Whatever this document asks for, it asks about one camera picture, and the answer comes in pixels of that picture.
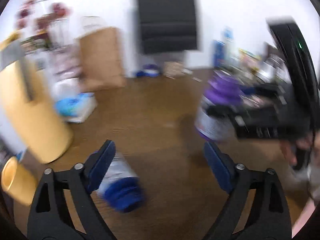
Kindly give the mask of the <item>right hand of person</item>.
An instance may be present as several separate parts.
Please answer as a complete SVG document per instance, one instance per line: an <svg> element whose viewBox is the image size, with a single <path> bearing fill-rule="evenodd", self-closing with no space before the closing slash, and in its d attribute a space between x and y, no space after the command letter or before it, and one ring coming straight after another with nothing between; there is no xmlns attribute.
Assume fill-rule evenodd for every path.
<svg viewBox="0 0 320 240"><path fill-rule="evenodd" d="M313 150L313 163L319 166L319 131L317 131L315 137L312 134L300 138L295 142L290 142L287 140L281 140L279 142L280 150L285 158L285 160L291 166L297 165L296 151L308 151L312 148Z"/></svg>

